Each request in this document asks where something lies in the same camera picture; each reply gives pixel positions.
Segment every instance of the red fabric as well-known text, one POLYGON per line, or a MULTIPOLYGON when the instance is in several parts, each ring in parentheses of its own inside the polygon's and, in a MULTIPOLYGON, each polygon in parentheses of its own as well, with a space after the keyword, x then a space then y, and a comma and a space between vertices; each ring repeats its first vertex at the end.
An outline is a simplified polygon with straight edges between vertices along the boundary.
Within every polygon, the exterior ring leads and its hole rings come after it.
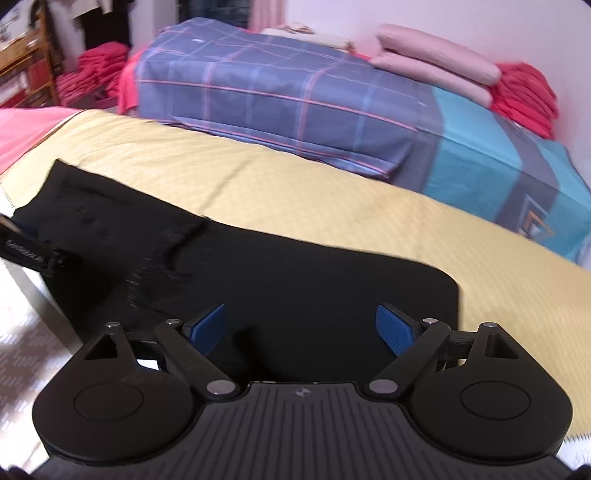
POLYGON ((80 55, 80 57, 78 57, 78 59, 79 61, 86 61, 87 59, 93 59, 97 57, 117 58, 127 56, 128 53, 129 47, 127 45, 123 45, 122 43, 118 43, 116 41, 111 41, 85 51, 80 55))
POLYGON ((113 82, 125 67, 129 47, 109 42, 85 51, 78 57, 77 72, 71 72, 57 79, 57 91, 62 105, 68 105, 100 85, 113 82))
POLYGON ((121 72, 117 94, 117 113, 123 115, 139 105, 138 86, 135 83, 135 68, 145 49, 133 55, 121 72))
POLYGON ((552 120, 559 116, 556 94, 544 75, 527 63, 501 63, 502 76, 491 87, 491 110, 542 138, 554 138, 552 120))

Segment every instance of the white wall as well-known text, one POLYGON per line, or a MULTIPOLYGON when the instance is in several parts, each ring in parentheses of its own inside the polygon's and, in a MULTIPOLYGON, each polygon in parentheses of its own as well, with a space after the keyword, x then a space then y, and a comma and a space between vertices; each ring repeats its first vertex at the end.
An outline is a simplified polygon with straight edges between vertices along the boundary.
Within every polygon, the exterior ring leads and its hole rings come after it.
POLYGON ((583 0, 287 0, 287 21, 349 37, 360 53, 378 49, 382 22, 417 28, 493 61, 523 60, 556 91, 565 144, 591 184, 591 8, 583 0))

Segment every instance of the black clothing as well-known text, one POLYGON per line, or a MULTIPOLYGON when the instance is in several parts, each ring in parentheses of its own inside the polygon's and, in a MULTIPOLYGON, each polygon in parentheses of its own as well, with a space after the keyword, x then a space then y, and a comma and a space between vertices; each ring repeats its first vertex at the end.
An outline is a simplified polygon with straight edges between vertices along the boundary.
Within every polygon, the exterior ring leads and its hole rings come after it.
POLYGON ((239 382, 367 381, 394 359, 383 302, 457 329, 457 285, 436 268, 223 225, 59 161, 14 221, 83 258, 47 279, 82 340, 223 303, 229 334, 209 358, 239 382))

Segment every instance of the triangular cutout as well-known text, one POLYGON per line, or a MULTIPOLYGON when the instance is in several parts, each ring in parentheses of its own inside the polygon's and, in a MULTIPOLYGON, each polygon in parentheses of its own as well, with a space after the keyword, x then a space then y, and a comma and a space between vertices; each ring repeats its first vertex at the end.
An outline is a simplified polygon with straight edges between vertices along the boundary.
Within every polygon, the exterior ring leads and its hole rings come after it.
POLYGON ((105 335, 100 339, 84 357, 85 360, 101 360, 104 358, 117 358, 117 344, 111 338, 111 335, 105 335))
POLYGON ((497 333, 489 335, 484 354, 491 358, 508 358, 511 360, 517 360, 519 358, 497 333))

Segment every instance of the clothes hanging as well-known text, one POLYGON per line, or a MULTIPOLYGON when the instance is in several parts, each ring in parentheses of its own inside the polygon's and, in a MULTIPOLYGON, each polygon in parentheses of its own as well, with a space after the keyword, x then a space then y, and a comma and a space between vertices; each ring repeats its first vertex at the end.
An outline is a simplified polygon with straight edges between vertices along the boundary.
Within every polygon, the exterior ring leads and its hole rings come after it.
POLYGON ((84 30, 87 50, 116 41, 131 47, 128 4, 132 0, 113 0, 107 7, 93 8, 77 15, 84 30))

